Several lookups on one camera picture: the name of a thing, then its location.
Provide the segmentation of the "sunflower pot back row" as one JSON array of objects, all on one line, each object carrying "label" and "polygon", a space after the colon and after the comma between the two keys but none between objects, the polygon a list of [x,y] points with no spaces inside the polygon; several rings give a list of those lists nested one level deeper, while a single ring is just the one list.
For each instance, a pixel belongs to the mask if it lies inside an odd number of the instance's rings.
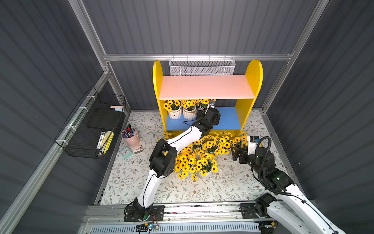
[{"label": "sunflower pot back row", "polygon": [[193,120],[197,117],[197,100],[187,99],[182,100],[183,115],[188,121]]},{"label": "sunflower pot back row", "polygon": [[200,111],[205,111],[209,108],[214,108],[216,99],[199,99],[198,107]]},{"label": "sunflower pot back row", "polygon": [[182,104],[181,100],[166,100],[164,109],[168,112],[168,117],[172,120],[177,120],[182,117]]}]

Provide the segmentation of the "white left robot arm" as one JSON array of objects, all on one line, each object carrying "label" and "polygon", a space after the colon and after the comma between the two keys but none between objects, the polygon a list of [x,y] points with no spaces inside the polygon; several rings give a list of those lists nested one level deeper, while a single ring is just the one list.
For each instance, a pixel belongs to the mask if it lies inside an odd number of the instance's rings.
[{"label": "white left robot arm", "polygon": [[161,181],[174,171],[178,153],[207,136],[219,124],[220,117],[218,109],[208,108],[188,130],[172,139],[157,142],[150,156],[150,171],[144,188],[131,204],[140,220],[145,220],[151,213],[155,193]]}]

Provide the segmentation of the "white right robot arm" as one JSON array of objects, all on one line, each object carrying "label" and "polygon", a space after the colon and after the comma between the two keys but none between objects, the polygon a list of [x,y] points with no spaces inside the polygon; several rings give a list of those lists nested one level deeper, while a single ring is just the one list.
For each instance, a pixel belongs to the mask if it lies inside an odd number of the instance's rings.
[{"label": "white right robot arm", "polygon": [[300,190],[294,180],[275,165],[269,148],[233,147],[233,160],[247,164],[267,190],[255,200],[258,217],[271,217],[292,234],[343,234]]}]

